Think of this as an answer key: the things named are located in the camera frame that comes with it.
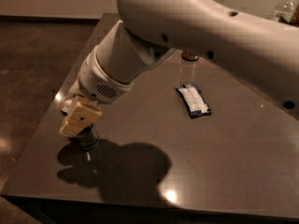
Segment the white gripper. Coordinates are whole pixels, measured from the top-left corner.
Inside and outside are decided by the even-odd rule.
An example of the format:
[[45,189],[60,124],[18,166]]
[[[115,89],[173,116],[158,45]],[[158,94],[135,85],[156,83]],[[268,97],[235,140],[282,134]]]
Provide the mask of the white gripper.
[[101,117],[99,105],[90,100],[113,104],[133,87],[132,83],[120,83],[105,73],[97,59],[98,48],[95,46],[85,58],[70,93],[60,103],[64,113],[61,135],[75,137]]

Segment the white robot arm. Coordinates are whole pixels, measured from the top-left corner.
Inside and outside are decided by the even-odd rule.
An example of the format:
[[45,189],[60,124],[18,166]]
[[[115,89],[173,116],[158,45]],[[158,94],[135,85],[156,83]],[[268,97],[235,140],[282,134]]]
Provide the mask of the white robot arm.
[[102,104],[174,49],[195,53],[240,77],[293,117],[299,115],[299,29],[213,0],[118,0],[119,20],[82,63],[63,100],[60,133],[75,137]]

